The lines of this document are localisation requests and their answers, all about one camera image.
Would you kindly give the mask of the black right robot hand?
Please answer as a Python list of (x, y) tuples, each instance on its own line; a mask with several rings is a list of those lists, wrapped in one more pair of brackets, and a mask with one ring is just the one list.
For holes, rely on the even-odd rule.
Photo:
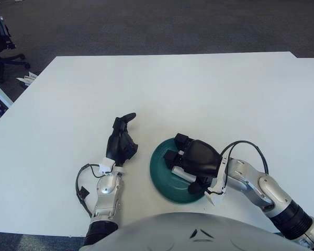
[(177, 150), (167, 150), (163, 158), (171, 173), (189, 182), (190, 195), (201, 194), (217, 177), (221, 154), (211, 145), (178, 133), (173, 139)]

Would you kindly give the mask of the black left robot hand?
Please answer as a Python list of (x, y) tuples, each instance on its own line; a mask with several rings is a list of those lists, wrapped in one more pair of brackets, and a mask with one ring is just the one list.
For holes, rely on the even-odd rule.
[(107, 142), (106, 157), (115, 161), (116, 166), (122, 167), (126, 160), (131, 159), (138, 150), (132, 137), (128, 133), (128, 123), (136, 117), (136, 113), (129, 113), (123, 117), (116, 117), (113, 132)]

